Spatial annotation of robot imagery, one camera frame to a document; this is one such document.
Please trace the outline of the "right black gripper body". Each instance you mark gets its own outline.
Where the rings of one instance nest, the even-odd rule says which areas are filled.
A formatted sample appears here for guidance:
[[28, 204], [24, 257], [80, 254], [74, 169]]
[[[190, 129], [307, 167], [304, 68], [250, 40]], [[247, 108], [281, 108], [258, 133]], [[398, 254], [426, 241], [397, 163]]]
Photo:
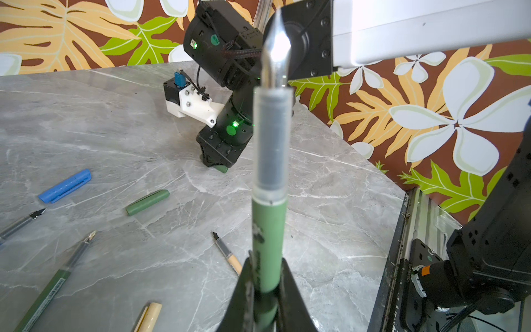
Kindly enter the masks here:
[[203, 164], [231, 168], [252, 138], [253, 128], [253, 90], [234, 91], [214, 127], [204, 127], [196, 137]]

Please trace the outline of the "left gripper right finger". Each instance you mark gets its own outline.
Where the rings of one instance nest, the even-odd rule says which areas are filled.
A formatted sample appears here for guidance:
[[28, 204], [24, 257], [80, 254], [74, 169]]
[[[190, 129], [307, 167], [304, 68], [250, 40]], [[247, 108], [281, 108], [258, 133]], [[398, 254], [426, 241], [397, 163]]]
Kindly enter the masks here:
[[277, 331], [318, 332], [284, 258], [282, 259], [281, 277], [276, 296], [278, 300]]

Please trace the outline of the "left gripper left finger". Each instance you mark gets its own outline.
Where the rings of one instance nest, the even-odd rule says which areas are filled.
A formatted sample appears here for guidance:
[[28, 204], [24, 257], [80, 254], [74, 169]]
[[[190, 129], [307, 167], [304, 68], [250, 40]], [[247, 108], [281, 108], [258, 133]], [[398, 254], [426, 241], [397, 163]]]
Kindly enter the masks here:
[[217, 332], [257, 331], [254, 300], [253, 252], [250, 250]]

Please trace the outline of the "beige pen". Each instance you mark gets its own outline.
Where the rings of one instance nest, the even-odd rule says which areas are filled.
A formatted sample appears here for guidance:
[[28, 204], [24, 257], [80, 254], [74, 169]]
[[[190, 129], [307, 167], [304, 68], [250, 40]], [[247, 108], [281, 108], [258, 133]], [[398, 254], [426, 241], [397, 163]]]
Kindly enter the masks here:
[[240, 261], [236, 258], [233, 252], [227, 247], [225, 242], [220, 238], [220, 236], [218, 236], [216, 232], [212, 232], [212, 236], [214, 238], [215, 244], [225, 257], [228, 264], [233, 268], [237, 275], [240, 275], [243, 268]]

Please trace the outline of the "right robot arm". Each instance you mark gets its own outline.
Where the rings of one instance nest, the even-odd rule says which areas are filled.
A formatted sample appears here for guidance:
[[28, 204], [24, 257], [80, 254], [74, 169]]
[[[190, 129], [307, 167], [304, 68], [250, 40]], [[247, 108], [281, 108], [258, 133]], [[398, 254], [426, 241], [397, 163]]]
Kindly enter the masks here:
[[[232, 91], [228, 117], [199, 135], [208, 166], [231, 167], [257, 141], [253, 184], [254, 290], [279, 303], [288, 183], [289, 80], [331, 74], [380, 59], [517, 40], [530, 34], [529, 1], [300, 1], [264, 30], [226, 1], [196, 9], [184, 50]], [[530, 290], [530, 165], [514, 157], [483, 209], [447, 245], [449, 259], [423, 266], [417, 292], [437, 307], [501, 313]]]

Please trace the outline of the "light green pen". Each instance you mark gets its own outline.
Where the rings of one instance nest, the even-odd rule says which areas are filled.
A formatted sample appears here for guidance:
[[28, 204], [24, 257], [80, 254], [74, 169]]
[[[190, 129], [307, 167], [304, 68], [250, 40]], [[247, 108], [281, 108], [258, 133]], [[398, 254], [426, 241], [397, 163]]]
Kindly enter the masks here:
[[287, 86], [291, 43], [282, 11], [270, 19], [254, 89], [252, 190], [254, 331], [272, 331], [282, 267], [293, 90]]

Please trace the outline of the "light green pen cap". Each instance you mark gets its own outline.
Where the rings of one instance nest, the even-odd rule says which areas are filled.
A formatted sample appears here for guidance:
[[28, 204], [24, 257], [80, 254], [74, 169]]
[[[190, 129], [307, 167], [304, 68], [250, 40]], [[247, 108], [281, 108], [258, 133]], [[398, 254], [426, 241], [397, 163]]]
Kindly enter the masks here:
[[220, 172], [222, 172], [224, 174], [228, 172], [228, 168], [226, 166], [224, 166], [224, 165], [215, 165], [214, 169], [216, 169], [216, 170], [218, 170], [218, 171], [220, 171]]

